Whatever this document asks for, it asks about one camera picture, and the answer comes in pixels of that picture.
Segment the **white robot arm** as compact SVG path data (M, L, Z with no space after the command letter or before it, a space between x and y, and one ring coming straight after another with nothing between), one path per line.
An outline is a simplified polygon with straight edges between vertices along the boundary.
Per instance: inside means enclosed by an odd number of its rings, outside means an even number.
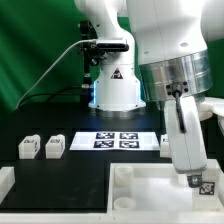
M204 92L211 85L201 25L213 3L224 0L74 0L96 39L87 43L100 66L89 107L123 116L148 100L162 106L174 169L188 185L203 184L207 156L200 121L212 115Z

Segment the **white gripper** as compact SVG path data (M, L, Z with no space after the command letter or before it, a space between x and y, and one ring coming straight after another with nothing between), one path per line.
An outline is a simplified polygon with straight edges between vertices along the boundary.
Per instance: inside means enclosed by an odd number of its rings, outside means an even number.
M207 156L195 99L193 96L180 98L180 105L185 133L180 131L176 102L166 101L164 107L172 163L179 174L199 173L207 167ZM202 175L188 175L187 182L190 188L199 188L203 183Z

